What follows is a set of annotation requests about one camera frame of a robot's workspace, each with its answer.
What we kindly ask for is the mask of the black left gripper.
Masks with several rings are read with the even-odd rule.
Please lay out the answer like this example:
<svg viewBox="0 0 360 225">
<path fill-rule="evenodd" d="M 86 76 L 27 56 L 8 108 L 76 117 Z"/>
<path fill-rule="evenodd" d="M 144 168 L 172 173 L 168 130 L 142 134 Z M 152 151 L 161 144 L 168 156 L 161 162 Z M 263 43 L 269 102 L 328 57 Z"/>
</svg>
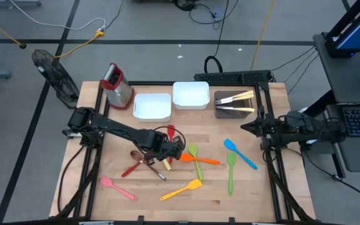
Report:
<svg viewBox="0 0 360 225">
<path fill-rule="evenodd" d="M 170 158 L 180 160 L 182 152 L 184 150 L 185 143 L 180 137 L 175 137 L 174 141 L 164 141 L 162 148 L 159 152 L 160 156 L 170 156 Z M 146 156 L 146 162 L 148 165 L 153 165 L 154 158 Z"/>
</svg>

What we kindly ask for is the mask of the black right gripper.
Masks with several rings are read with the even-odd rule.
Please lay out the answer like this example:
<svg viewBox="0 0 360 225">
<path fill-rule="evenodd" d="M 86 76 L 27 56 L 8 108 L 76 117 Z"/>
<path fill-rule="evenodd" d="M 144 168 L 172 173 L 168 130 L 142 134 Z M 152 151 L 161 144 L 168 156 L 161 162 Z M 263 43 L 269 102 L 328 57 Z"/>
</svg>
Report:
<svg viewBox="0 0 360 225">
<path fill-rule="evenodd" d="M 259 117 L 257 121 L 252 121 L 241 125 L 242 129 L 255 135 L 256 137 L 262 137 L 267 134 L 280 133 L 284 126 L 284 121 L 275 118 L 274 116 Z"/>
</svg>

